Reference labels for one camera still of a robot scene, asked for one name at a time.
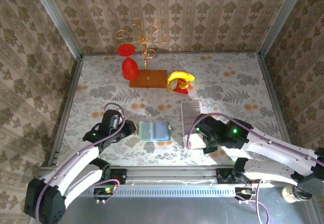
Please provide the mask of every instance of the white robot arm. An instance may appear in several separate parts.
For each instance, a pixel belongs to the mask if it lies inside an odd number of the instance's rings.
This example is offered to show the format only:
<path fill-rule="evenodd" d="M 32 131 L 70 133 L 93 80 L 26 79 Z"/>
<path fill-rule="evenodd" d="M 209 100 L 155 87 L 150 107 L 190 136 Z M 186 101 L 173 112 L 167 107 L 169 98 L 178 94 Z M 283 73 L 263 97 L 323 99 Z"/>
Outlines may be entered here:
<path fill-rule="evenodd" d="M 100 180 L 111 179 L 109 163 L 97 157 L 111 143 L 135 132 L 133 122 L 124 120 L 120 123 L 121 116 L 118 111 L 107 110 L 102 122 L 84 137 L 84 141 L 93 144 L 77 151 L 43 179 L 30 181 L 24 207 L 26 214 L 36 218 L 37 223 L 56 224 L 80 193 Z M 209 115 L 200 115 L 191 128 L 192 132 L 197 127 L 196 130 L 204 135 L 204 153 L 214 152 L 220 145 L 256 152 L 276 161 L 238 158 L 231 175 L 286 182 L 306 193 L 324 195 L 324 149 L 314 151 L 296 147 L 253 129 L 246 122 L 221 116 L 229 119 L 227 124 Z"/>
<path fill-rule="evenodd" d="M 211 117 L 222 116 L 227 124 Z M 324 149 L 316 151 L 294 146 L 273 138 L 250 124 L 220 113 L 201 114 L 193 124 L 202 133 L 206 147 L 204 153 L 218 150 L 219 146 L 237 148 L 266 156 L 276 162 L 258 162 L 238 158 L 233 173 L 244 174 L 251 180 L 263 179 L 296 185 L 312 195 L 324 195 Z"/>

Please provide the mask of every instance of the patterned wallpaper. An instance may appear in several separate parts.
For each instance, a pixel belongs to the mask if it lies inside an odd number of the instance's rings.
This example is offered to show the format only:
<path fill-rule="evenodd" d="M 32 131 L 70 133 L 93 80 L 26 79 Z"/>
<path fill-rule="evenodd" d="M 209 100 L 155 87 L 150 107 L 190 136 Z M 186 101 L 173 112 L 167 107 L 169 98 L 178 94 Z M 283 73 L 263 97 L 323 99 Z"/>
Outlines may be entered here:
<path fill-rule="evenodd" d="M 166 23 L 153 37 L 169 33 L 161 51 L 256 51 L 283 0 L 54 0 L 83 54 L 115 53 L 114 33 L 136 33 L 132 18 Z"/>
<path fill-rule="evenodd" d="M 23 223 L 74 59 L 40 0 L 0 0 L 0 223 Z"/>
<path fill-rule="evenodd" d="M 294 144 L 324 147 L 324 0 L 298 0 L 265 57 Z"/>

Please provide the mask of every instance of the yellow banana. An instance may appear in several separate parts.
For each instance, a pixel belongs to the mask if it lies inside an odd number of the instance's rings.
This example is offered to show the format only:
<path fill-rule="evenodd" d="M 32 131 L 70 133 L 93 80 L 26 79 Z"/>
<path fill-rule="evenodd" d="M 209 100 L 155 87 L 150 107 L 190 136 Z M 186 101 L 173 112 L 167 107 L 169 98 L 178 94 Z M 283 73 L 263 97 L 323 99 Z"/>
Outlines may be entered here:
<path fill-rule="evenodd" d="M 168 92 L 170 91 L 170 81 L 177 79 L 177 78 L 181 78 L 184 79 L 186 81 L 194 81 L 195 77 L 187 72 L 184 71 L 174 71 L 172 72 L 168 78 L 167 78 L 167 90 Z"/>

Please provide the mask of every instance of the blue book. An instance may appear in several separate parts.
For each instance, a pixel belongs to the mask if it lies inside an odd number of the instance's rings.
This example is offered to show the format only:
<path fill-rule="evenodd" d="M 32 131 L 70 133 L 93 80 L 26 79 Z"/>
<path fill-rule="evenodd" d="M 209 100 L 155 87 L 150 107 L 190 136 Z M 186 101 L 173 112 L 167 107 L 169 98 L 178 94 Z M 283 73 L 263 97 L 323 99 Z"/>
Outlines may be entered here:
<path fill-rule="evenodd" d="M 140 141 L 158 142 L 169 141 L 171 139 L 170 125 L 167 121 L 139 123 Z"/>

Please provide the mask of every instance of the orange spot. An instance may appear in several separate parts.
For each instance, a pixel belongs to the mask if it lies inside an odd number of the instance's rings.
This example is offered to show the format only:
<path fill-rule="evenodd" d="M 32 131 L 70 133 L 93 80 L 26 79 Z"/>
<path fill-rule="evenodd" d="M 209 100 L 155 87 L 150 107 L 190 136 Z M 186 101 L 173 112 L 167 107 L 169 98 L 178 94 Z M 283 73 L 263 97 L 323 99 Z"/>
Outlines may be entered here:
<path fill-rule="evenodd" d="M 76 87 L 76 90 L 77 91 L 81 91 L 81 90 L 85 90 L 85 89 L 87 89 L 88 88 L 88 86 L 87 85 L 78 85 L 77 87 Z"/>
<path fill-rule="evenodd" d="M 164 106 L 164 104 L 160 104 L 158 107 L 157 107 L 158 111 L 163 111 L 166 109 L 166 107 Z"/>
<path fill-rule="evenodd" d="M 216 158 L 216 157 L 219 156 L 219 154 L 218 154 L 218 152 L 212 152 L 211 154 L 209 154 L 209 156 L 210 156 L 211 158 Z"/>
<path fill-rule="evenodd" d="M 137 103 L 133 103 L 133 104 L 131 105 L 131 108 L 132 108 L 132 109 L 138 109 L 138 104 L 137 104 Z"/>
<path fill-rule="evenodd" d="M 93 112 L 91 114 L 91 117 L 93 117 L 93 118 L 97 118 L 98 116 L 99 116 L 99 113 L 98 112 Z"/>
<path fill-rule="evenodd" d="M 250 104 L 245 104 L 244 108 L 249 111 L 252 110 L 252 106 Z"/>
<path fill-rule="evenodd" d="M 162 142 L 157 142 L 156 144 L 161 147 L 164 145 L 171 145 L 172 141 L 162 141 Z"/>

